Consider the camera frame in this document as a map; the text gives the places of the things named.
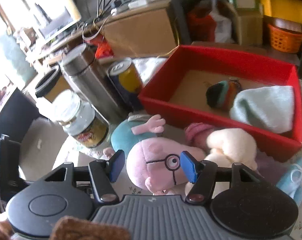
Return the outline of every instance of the white cloth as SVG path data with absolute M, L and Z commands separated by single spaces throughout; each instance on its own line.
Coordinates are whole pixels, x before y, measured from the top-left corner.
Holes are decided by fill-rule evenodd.
M 230 118 L 283 133 L 292 130 L 294 106 L 292 86 L 247 89 L 235 97 Z

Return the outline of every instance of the open red box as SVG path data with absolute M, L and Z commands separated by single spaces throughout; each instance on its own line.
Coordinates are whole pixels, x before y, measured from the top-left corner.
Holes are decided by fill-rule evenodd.
M 209 112 L 170 103 L 170 98 L 190 69 L 235 76 L 266 85 L 292 86 L 295 96 L 293 130 L 283 136 Z M 281 162 L 288 160 L 302 147 L 300 84 L 296 67 L 286 62 L 228 49 L 179 46 L 143 88 L 139 99 L 149 114 L 160 114 L 167 124 L 179 128 L 185 128 L 192 122 L 242 128 L 255 138 L 261 151 Z

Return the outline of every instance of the plush eye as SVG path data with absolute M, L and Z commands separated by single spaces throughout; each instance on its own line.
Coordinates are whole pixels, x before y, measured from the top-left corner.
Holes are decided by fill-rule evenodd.
M 175 171 L 180 168 L 180 158 L 178 155 L 170 154 L 167 156 L 165 166 L 168 170 Z

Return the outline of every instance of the gray ribbed panel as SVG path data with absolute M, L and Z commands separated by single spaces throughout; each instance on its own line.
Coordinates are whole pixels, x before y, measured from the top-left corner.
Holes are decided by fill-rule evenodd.
M 103 206 L 94 222 L 127 228 L 132 240 L 240 240 L 216 225 L 206 209 L 181 196 L 127 195 L 117 205 Z M 277 240 L 291 239 L 289 236 Z

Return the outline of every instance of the yellow box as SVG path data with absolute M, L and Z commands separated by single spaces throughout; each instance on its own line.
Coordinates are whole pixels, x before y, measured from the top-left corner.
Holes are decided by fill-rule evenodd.
M 264 15 L 302 24 L 302 1 L 300 0 L 260 0 L 264 5 Z

